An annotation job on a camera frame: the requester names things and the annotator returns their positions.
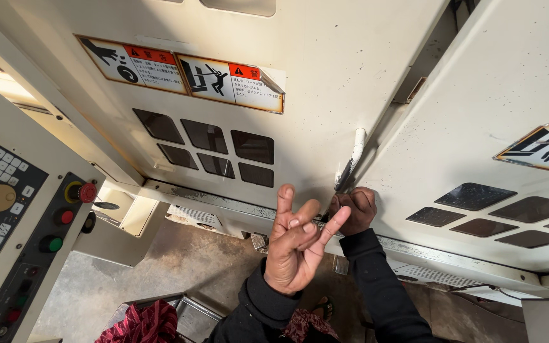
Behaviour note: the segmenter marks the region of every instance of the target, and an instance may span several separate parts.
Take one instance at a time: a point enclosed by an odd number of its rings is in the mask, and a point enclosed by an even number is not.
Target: black sleeve
[[[266,258],[245,280],[239,306],[223,318],[205,342],[275,342],[294,314],[302,292],[292,298],[272,289],[264,281]]]
[[[440,342],[389,267],[372,229],[342,238],[340,246],[372,316],[378,343]]]

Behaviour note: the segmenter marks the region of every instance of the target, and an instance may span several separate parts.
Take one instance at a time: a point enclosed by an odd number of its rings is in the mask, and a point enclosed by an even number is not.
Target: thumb
[[[275,240],[271,244],[270,250],[276,250],[280,256],[287,256],[294,253],[299,246],[318,238],[318,234],[319,229],[313,223],[296,226],[287,230],[287,232]]]

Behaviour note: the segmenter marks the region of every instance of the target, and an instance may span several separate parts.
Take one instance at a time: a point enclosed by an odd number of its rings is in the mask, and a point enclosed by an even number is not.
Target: emergency stop button
[[[96,186],[92,183],[81,184],[72,182],[67,186],[66,198],[71,203],[77,203],[78,200],[87,204],[96,198]]]

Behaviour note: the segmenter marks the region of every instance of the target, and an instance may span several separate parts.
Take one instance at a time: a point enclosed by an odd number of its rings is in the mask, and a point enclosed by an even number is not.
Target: foot pedal
[[[345,256],[334,256],[334,265],[332,270],[338,274],[347,275],[349,271],[349,260]]]
[[[253,243],[253,248],[255,251],[258,253],[268,254],[268,237],[252,233],[251,242]]]

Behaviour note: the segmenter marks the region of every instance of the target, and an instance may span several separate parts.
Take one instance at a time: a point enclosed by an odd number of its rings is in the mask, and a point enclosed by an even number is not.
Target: red button
[[[80,200],[87,204],[91,203],[96,198],[96,186],[92,183],[87,183],[80,188]]]
[[[8,322],[16,322],[18,320],[18,318],[20,318],[21,313],[22,313],[22,311],[20,311],[19,309],[11,310],[11,312],[7,316],[7,321]]]
[[[60,221],[63,224],[71,223],[72,220],[73,220],[73,212],[71,211],[65,211],[63,215],[60,216]]]

